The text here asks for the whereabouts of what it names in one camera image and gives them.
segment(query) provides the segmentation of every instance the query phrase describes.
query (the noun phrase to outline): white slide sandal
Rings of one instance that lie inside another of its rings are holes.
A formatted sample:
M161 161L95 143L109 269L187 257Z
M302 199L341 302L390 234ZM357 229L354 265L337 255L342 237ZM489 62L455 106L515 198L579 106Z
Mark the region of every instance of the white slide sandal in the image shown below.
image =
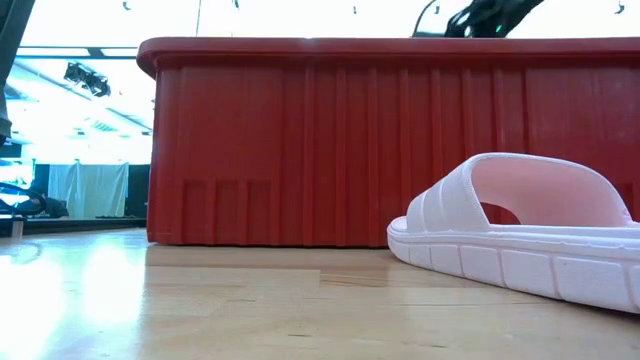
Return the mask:
M521 225L490 224L481 203ZM572 162L489 153L462 163L388 227L402 261L555 299L640 313L640 224L611 183Z

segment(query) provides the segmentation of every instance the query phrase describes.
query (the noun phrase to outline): wooden floor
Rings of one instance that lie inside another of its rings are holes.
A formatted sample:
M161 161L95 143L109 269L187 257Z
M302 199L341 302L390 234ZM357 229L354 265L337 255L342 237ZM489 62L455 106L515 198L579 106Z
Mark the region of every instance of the wooden floor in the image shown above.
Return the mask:
M640 359L640 317L385 250L0 241L0 359Z

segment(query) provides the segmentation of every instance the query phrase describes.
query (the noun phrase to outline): red plastic crate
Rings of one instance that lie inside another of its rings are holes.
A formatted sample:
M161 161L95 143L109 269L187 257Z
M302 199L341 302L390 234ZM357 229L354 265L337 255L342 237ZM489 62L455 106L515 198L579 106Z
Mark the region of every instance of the red plastic crate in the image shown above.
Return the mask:
M157 80L150 241L383 247L488 151L590 166L640 214L639 39L160 38L138 64Z

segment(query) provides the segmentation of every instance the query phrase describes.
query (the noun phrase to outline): white curtain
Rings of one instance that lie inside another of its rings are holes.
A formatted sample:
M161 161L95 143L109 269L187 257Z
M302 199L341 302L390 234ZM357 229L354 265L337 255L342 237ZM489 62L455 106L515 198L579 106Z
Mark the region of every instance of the white curtain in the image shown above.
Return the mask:
M67 202L74 219L123 216L129 164L51 165L48 196Z

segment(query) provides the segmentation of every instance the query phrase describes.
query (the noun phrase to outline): person's leg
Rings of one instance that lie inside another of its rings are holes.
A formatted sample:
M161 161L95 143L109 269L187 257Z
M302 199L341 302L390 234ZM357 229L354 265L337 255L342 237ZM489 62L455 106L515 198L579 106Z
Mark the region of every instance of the person's leg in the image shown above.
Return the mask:
M11 137L4 86L34 3L35 0L0 0L0 137L4 138Z

